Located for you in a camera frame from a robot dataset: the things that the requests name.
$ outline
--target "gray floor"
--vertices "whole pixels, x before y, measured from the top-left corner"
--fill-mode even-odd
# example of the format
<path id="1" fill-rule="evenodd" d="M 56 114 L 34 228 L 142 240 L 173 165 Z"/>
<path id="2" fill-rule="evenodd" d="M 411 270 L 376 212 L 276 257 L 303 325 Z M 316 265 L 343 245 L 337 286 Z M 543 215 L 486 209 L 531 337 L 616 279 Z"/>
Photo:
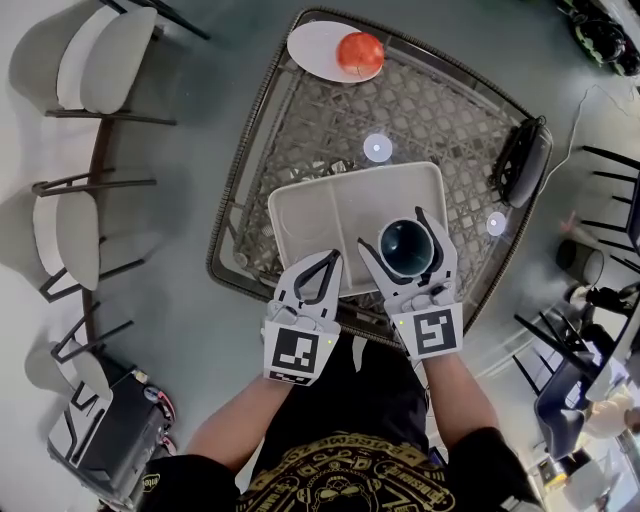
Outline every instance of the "gray floor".
<path id="1" fill-rule="evenodd" d="M 155 104 L 156 113 L 175 116 L 179 126 L 118 126 L 110 163 L 118 174 L 153 174 L 159 184 L 118 190 L 104 201 L 102 229 L 110 239 L 103 268 L 138 256 L 149 260 L 101 284 L 98 296 L 104 303 L 103 329 L 125 318 L 135 320 L 110 350 L 144 368 L 173 397 L 181 417 L 177 438 L 184 444 L 206 415 L 262 367 L 264 305 L 214 284 L 204 262 L 249 108 L 278 42 L 305 3 L 171 3 L 212 39 L 176 31 L 175 43 L 161 41 L 151 48 L 134 106 Z M 597 83 L 617 98 L 629 97 L 628 81 L 586 59 L 551 1 L 326 0 L 325 5 L 418 37 L 485 75 L 534 114 L 545 115 L 556 140 L 555 161 L 565 151 L 575 109 L 589 86 Z M 637 120 L 621 115 L 599 91 L 592 94 L 578 141 L 640 156 L 634 147 Z M 637 103 L 629 110 L 636 115 Z M 490 351 L 517 330 L 514 312 L 533 317 L 559 298 L 566 287 L 553 263 L 560 222 L 579 207 L 595 216 L 608 208 L 604 199 L 598 202 L 600 186 L 586 179 L 600 164 L 579 155 L 551 181 L 467 345 Z"/>

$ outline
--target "white plate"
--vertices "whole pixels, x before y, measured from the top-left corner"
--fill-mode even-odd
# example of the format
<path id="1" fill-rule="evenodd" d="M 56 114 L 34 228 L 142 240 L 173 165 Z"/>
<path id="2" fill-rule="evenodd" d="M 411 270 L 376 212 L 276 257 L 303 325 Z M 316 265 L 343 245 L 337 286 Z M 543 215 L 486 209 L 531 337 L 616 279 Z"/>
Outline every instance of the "white plate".
<path id="1" fill-rule="evenodd" d="M 376 290 L 358 252 L 358 237 L 376 247 L 380 230 L 394 219 L 414 219 L 416 206 L 447 230 L 442 175 L 431 162 L 387 165 L 305 181 L 269 196 L 269 215 L 284 268 L 310 254 L 338 249 L 344 257 L 341 297 Z M 303 294 L 317 290 L 314 280 Z"/>
<path id="2" fill-rule="evenodd" d="M 305 71 L 332 82 L 355 84 L 371 80 L 382 70 L 362 78 L 343 71 L 338 65 L 336 51 L 340 41 L 357 28 L 335 21 L 313 21 L 296 28 L 287 39 L 287 50 L 296 64 Z"/>

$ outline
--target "black t-shirt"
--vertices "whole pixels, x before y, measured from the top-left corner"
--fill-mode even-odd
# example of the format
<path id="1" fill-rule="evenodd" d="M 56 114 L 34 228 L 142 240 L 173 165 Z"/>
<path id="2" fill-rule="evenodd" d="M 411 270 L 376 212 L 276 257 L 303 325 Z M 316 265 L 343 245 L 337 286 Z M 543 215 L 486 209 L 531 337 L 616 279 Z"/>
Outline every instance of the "black t-shirt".
<path id="1" fill-rule="evenodd" d="M 288 450 L 240 494 L 234 475 L 205 457 L 153 461 L 141 512 L 541 511 L 526 474 L 499 431 L 462 439 L 437 466 L 409 443 L 336 432 Z"/>

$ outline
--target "glass table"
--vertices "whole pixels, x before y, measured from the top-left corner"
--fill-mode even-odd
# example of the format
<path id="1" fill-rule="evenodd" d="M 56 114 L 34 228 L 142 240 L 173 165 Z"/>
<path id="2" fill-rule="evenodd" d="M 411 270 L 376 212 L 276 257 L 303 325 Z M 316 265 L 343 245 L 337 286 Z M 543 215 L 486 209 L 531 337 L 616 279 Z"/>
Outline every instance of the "glass table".
<path id="1" fill-rule="evenodd" d="M 385 164 L 430 161 L 442 172 L 466 331 L 505 272 L 535 205 L 538 189 L 514 209 L 492 187 L 493 165 L 511 129 L 532 116 L 464 64 L 377 23 L 312 9 L 300 13 L 289 32 L 321 20 L 376 36 L 385 48 L 383 69 L 358 84 L 328 82 L 293 62 L 285 37 L 227 178 L 207 256 L 209 274 L 224 286 L 271 300 L 283 267 L 269 195 L 283 186 L 375 166 L 363 142 L 382 133 L 393 144 Z M 496 211 L 507 223 L 500 236 L 491 236 L 486 222 Z M 341 299 L 336 319 L 344 332 L 397 346 L 382 302 L 377 292 Z"/>

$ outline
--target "white round light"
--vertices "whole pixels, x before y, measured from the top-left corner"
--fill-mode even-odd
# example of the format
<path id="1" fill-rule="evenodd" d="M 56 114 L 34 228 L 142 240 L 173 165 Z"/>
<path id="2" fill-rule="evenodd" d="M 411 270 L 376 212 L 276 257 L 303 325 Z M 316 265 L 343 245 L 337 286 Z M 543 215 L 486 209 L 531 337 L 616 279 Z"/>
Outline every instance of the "white round light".
<path id="1" fill-rule="evenodd" d="M 386 162 L 393 153 L 393 144 L 389 137 L 381 133 L 369 135 L 363 144 L 364 154 L 372 162 Z"/>
<path id="2" fill-rule="evenodd" d="M 500 212 L 493 212 L 487 218 L 487 232 L 491 236 L 500 236 L 507 227 L 507 218 Z"/>

